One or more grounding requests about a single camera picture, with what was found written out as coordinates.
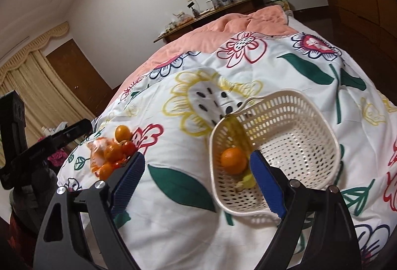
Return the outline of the bag of oranges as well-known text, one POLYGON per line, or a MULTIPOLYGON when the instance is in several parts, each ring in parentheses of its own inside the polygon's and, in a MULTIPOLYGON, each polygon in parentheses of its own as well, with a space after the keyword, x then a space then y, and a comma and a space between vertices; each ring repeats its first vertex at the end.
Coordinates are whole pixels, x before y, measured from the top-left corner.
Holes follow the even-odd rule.
POLYGON ((115 163, 125 158, 118 142, 99 137, 87 143, 90 150, 90 169, 98 177, 99 168, 105 163, 115 163))

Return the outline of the orange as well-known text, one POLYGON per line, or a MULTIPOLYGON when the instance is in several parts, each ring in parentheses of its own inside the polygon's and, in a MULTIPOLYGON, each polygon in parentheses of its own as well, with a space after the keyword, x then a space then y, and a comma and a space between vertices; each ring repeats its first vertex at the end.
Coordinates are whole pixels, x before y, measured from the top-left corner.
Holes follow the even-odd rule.
POLYGON ((105 163, 98 170, 98 177, 102 181, 106 181, 114 171, 113 164, 105 163))
POLYGON ((130 141, 132 139, 132 132, 129 127, 120 125, 115 129, 114 138, 117 142, 130 141))
POLYGON ((247 156, 238 147, 231 147, 224 150, 220 158, 221 166, 229 175, 239 175, 247 168, 247 156))

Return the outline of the red tomato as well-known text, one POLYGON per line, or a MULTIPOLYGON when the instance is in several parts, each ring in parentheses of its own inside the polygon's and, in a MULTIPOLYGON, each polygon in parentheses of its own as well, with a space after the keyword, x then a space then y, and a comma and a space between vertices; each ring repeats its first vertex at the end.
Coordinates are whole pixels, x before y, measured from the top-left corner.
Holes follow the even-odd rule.
POLYGON ((127 163, 128 163, 128 160, 124 158, 124 159, 122 159, 120 161, 112 163, 112 168, 113 169, 120 169, 120 168, 123 168, 127 163))
POLYGON ((123 142, 120 143, 120 148, 125 157, 131 157, 137 152, 137 147, 131 140, 123 140, 123 142))

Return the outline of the white plastic basket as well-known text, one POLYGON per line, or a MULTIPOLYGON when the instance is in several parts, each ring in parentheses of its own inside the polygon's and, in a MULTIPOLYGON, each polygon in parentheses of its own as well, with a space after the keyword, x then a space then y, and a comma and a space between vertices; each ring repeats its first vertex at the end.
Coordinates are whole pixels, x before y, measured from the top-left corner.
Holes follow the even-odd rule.
MULTIPOLYGON (((297 179, 310 189, 325 189, 334 181, 341 158, 338 141, 320 110, 303 93, 282 89, 251 97, 232 115, 244 127, 253 149, 289 179, 297 179)), ((232 216, 269 215, 271 211, 257 186, 235 192, 235 177, 228 175, 220 163, 221 153, 231 146, 222 118, 209 139, 215 201, 232 216)))

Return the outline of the yellow banana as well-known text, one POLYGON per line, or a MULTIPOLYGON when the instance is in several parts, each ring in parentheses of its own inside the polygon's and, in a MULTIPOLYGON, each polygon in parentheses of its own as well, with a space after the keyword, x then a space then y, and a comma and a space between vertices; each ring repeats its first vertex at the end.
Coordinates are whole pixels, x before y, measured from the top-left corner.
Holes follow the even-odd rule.
POLYGON ((227 114, 224 118, 225 125, 230 133, 232 139, 231 147, 238 147, 244 151, 247 156, 247 168, 239 175, 232 175, 235 177, 237 183, 234 186, 235 192, 241 192, 245 189, 251 189, 256 185, 256 181, 249 168, 250 154, 253 152, 253 147, 250 143, 249 138, 246 135, 246 131, 242 124, 238 121, 237 117, 232 114, 227 114))

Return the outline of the red tomato front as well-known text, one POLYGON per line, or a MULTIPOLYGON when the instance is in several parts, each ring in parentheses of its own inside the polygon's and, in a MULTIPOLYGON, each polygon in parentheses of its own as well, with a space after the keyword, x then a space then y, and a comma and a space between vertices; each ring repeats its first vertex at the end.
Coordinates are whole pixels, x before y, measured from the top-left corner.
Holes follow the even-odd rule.
POLYGON ((112 168, 113 169, 120 169, 120 168, 123 168, 127 163, 128 163, 128 160, 124 158, 124 159, 122 159, 120 161, 112 163, 112 168))

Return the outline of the pink clothing pile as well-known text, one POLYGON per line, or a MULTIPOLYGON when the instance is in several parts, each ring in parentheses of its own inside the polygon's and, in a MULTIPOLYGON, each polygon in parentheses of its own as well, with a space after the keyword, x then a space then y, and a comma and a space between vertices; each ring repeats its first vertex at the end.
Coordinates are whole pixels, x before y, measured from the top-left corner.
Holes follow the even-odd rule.
POLYGON ((61 167, 69 155, 64 149, 58 149, 55 153, 46 158, 54 167, 61 167))

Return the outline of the brown wooden door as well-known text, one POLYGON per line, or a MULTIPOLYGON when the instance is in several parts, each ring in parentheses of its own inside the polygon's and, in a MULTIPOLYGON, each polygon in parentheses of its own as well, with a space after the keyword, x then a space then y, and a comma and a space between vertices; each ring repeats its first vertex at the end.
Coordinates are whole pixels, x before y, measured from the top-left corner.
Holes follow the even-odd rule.
POLYGON ((47 57, 58 76, 95 116, 113 98, 116 89, 103 80, 73 39, 53 50, 47 57))

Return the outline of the floral white bed sheet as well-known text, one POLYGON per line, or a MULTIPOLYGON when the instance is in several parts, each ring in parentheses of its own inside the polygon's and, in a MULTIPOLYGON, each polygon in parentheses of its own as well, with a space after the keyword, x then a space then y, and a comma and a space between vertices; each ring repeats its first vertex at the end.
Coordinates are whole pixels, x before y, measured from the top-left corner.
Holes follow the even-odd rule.
POLYGON ((396 266, 396 104, 344 50, 298 32, 239 32, 147 69, 63 163, 87 189, 136 149, 145 172, 115 218, 142 269, 253 269, 280 227, 252 152, 340 189, 362 269, 396 266))

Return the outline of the pink quilt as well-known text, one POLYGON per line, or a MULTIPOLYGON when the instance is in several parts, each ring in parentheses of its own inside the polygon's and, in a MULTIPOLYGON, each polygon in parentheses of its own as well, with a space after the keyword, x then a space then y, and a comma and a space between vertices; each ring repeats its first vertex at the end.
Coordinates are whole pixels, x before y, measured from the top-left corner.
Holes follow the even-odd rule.
POLYGON ((115 101, 140 76, 167 60, 186 51, 212 53, 232 36, 245 31, 273 37, 291 36, 298 32, 289 26, 289 17, 279 5, 265 7, 248 15, 239 13, 224 15, 157 50, 124 80, 111 101, 115 101))

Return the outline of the wooden headboard shelf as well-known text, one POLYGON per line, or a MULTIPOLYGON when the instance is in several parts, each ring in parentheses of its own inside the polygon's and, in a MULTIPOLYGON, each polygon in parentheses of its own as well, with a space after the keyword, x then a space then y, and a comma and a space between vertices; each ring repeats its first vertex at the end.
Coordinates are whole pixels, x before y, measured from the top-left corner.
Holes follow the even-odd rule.
POLYGON ((162 34, 161 36, 157 37, 153 41, 153 43, 162 40, 163 42, 168 44, 172 41, 177 40, 184 34, 187 34, 188 32, 191 32, 230 13, 240 13, 244 15, 254 13, 255 11, 265 7, 265 3, 267 1, 269 0, 240 0, 224 7, 217 8, 215 10, 209 11, 208 13, 205 13, 199 18, 186 22, 185 24, 182 24, 181 26, 172 29, 168 33, 162 34))

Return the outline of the wooden wardrobe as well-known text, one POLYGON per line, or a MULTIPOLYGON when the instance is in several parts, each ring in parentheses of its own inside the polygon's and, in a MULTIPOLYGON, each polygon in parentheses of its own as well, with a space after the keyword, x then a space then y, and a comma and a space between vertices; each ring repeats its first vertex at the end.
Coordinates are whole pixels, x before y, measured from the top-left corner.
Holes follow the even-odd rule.
POLYGON ((328 0, 334 38, 396 101, 396 0, 328 0))

